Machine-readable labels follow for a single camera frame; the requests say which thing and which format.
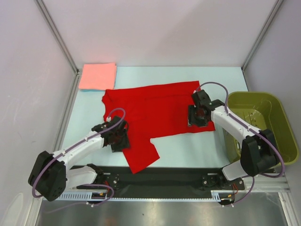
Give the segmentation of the red t shirt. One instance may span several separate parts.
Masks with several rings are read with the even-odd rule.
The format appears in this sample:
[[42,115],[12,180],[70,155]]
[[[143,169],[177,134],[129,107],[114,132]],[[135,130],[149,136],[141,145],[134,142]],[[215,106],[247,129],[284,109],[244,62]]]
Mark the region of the red t shirt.
[[188,107],[193,104],[191,95],[198,87],[199,81],[187,81],[105,91],[103,118],[125,116],[129,124],[130,147],[123,154],[132,173],[159,159],[152,138],[215,131],[212,122],[205,127],[188,125]]

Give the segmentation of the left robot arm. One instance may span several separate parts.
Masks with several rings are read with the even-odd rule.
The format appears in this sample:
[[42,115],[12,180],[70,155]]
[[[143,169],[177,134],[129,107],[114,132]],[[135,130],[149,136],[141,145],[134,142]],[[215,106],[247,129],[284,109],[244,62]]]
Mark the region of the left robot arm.
[[100,189],[101,196],[111,194],[100,167],[92,163],[76,169],[74,166],[91,153],[107,146],[111,147],[112,152],[129,148],[128,129],[127,121],[114,116],[109,121],[95,125],[83,139],[68,148],[53,153],[41,152],[28,178],[32,195],[35,198],[42,196],[51,202],[72,188]]

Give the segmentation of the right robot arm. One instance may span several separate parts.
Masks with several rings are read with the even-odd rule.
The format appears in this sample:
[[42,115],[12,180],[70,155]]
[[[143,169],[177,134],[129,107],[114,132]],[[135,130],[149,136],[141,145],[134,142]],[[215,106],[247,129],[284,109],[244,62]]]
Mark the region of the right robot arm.
[[261,130],[243,121],[221,100],[211,100],[204,90],[194,91],[191,97],[194,104],[188,108],[188,125],[217,124],[232,135],[241,148],[240,159],[223,167],[222,174],[218,175],[220,188],[228,189],[237,178],[254,177],[278,164],[284,165],[271,130]]

